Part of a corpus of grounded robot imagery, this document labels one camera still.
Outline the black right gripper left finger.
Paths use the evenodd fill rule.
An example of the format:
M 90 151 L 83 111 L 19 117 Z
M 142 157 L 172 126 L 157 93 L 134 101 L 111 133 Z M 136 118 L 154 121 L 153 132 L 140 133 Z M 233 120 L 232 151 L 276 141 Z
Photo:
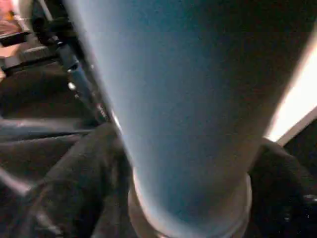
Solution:
M 129 164 L 115 128 L 77 142 L 26 195 L 17 238 L 132 238 Z

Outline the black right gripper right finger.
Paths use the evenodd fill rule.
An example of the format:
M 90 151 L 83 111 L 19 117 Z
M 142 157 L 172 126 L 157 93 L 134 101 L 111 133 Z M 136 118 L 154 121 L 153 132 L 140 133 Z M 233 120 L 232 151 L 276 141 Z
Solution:
M 315 238 L 317 181 L 277 143 L 264 139 L 253 163 L 247 238 Z

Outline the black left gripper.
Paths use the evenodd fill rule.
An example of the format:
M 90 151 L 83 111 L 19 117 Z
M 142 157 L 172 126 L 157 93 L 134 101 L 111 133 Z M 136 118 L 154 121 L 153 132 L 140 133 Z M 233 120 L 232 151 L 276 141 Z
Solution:
M 78 41 L 62 0 L 2 0 L 0 2 L 0 45 L 11 47 L 28 40 L 40 46 L 14 56 L 0 58 L 0 69 L 12 74 L 26 67 L 59 61 L 70 76 L 68 88 L 102 124 L 112 122 L 101 96 L 93 66 L 77 50 Z

